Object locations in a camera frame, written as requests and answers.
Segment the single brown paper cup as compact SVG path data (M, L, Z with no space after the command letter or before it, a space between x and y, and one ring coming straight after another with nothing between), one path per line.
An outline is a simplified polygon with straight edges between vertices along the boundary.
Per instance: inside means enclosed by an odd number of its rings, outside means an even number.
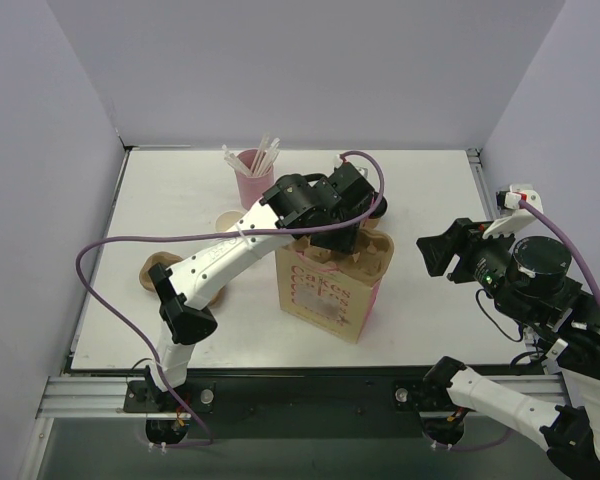
M361 227L367 230L376 229L380 222L380 218L368 217L364 222L361 223Z

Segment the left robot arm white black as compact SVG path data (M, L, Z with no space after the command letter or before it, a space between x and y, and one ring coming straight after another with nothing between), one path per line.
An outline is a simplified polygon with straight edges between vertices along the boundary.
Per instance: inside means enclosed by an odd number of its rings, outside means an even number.
M163 326L158 358L147 377L148 400L162 411L179 406L194 347L217 328L209 309L212 297L226 284L299 239L351 254L362 223L383 216L387 207L384 196L348 162L329 176L284 175L228 229L226 238L173 265L152 266L148 275Z

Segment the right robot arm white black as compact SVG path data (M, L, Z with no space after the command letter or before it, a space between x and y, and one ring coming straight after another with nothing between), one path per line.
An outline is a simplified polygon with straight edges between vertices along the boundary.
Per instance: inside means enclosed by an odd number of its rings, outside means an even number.
M455 445L463 416L474 411L532 440L570 479L600 479L600 305L569 278L575 256L549 237L492 237L490 223L459 218L442 234L416 245L432 277L476 282L520 334L535 341L514 357L514 371L555 363L579 392L581 405L535 399L442 357L424 376L417 406L450 409L444 426L427 429L438 444Z

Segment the pink cream paper gift bag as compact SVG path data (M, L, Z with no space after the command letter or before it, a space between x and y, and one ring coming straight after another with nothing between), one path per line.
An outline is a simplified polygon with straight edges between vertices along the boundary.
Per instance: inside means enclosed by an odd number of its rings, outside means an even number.
M340 272L321 273L290 251L290 245L275 252L280 308L346 342L357 343L382 279L368 286Z

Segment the single brown pulp cup carrier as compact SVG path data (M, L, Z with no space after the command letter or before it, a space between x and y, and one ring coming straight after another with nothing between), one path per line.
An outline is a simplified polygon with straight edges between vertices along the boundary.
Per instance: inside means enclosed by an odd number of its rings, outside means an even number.
M394 242L382 231L361 229L351 254L314 246L308 238L295 241L288 249L321 273L340 272L346 277L374 286L388 270L394 253Z

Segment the stack of brown paper cups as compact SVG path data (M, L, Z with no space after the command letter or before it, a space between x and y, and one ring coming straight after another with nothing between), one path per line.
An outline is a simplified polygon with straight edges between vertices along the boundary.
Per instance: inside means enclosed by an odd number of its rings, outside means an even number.
M243 216L241 211L230 210L220 214L215 221L215 231L219 233L229 230Z

